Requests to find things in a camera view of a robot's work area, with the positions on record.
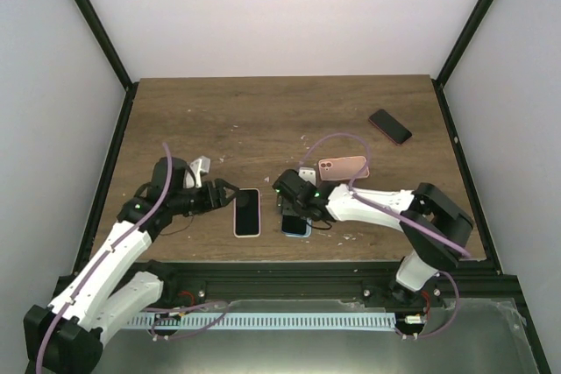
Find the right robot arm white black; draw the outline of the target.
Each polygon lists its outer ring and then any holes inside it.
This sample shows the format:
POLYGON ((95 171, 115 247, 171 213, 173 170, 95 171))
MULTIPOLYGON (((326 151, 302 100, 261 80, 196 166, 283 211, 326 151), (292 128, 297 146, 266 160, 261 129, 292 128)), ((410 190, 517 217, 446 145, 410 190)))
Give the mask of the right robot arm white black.
POLYGON ((323 222, 364 222, 405 235, 412 251, 400 263, 389 285, 392 301, 410 306, 425 284, 439 272, 458 267, 472 233, 472 218, 440 189, 421 183, 415 190, 395 192, 356 188, 349 181, 315 186, 296 170, 284 171, 275 192, 301 218, 323 222))

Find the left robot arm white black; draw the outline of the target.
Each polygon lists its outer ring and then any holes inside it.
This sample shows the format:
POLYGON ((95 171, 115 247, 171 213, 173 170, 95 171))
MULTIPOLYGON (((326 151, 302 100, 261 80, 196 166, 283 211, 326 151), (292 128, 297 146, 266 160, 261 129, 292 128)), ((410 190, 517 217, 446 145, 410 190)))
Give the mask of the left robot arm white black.
POLYGON ((30 372, 90 373, 134 315, 178 300, 172 271, 159 262, 143 266, 124 286, 119 283, 175 216, 206 214, 238 196, 239 188, 226 180, 202 181, 208 170, 205 157, 187 163, 167 155, 155 164, 151 180, 123 205, 85 267, 46 307, 34 305, 26 313, 30 372))

